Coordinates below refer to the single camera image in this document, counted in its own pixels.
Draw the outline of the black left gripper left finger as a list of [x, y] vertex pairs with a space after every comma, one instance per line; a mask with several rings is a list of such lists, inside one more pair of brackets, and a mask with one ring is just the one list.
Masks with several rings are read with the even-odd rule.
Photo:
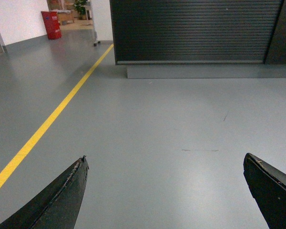
[[0, 229], [73, 229], [81, 208], [89, 165], [80, 157], [22, 208], [0, 223]]

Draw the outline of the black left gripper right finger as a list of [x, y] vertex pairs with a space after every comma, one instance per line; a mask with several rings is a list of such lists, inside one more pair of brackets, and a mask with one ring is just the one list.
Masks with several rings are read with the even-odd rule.
[[244, 177], [270, 229], [286, 229], [286, 174], [247, 153]]

